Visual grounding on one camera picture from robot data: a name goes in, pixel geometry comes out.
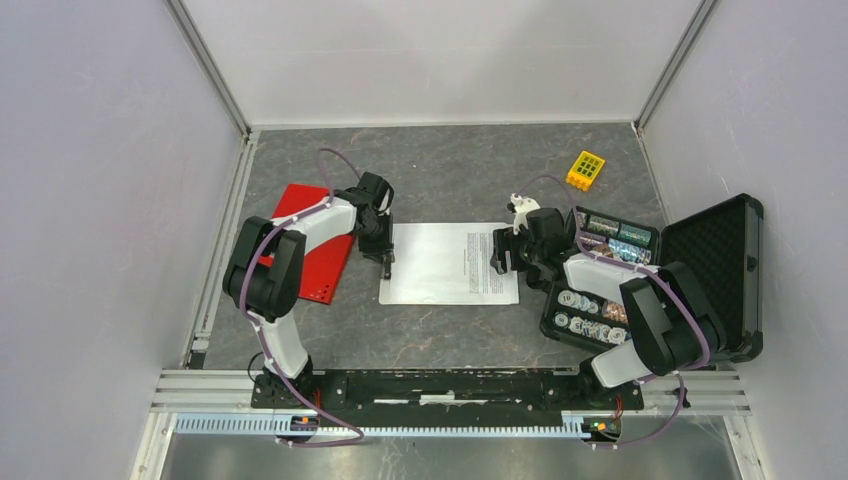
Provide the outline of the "red folder black inside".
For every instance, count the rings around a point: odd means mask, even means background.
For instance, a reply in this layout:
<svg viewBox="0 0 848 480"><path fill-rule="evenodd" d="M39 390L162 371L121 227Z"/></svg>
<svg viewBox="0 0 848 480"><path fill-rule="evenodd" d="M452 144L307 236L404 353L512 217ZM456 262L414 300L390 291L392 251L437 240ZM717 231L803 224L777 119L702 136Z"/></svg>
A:
<svg viewBox="0 0 848 480"><path fill-rule="evenodd" d="M329 190L324 187L290 184L271 219L278 224L287 217L325 203L328 196ZM335 208L332 214L320 213L318 219L322 222L315 226L312 217L305 230L308 252L302 265L299 298L329 305L352 250L355 209Z"/></svg>

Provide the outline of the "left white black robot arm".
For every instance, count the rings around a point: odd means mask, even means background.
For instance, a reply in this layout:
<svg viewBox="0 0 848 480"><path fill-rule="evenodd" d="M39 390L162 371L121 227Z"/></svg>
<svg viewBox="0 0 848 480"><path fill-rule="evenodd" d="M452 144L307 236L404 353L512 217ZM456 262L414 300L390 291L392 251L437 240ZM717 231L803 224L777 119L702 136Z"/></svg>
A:
<svg viewBox="0 0 848 480"><path fill-rule="evenodd" d="M306 405L315 389L313 364L293 316L305 258L315 248L351 235L361 254L380 264L383 279L390 279L393 198L387 180L365 172L353 187L331 191L291 215L250 217L239 231L222 289L251 323L264 368L278 378L275 392L290 407Z"/></svg>

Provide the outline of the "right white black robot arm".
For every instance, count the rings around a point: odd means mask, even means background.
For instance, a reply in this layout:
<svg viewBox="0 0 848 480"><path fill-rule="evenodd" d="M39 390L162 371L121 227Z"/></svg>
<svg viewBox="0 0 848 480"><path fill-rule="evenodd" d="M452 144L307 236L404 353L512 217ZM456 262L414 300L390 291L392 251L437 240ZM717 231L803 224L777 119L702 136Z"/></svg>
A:
<svg viewBox="0 0 848 480"><path fill-rule="evenodd" d="M723 350L726 330L692 271L616 260L583 248L556 208L528 199L508 208L511 226L494 233L491 265L524 272L534 289L568 286L623 306L631 337L591 358L577 382L580 400L602 408L618 386L700 368Z"/></svg>

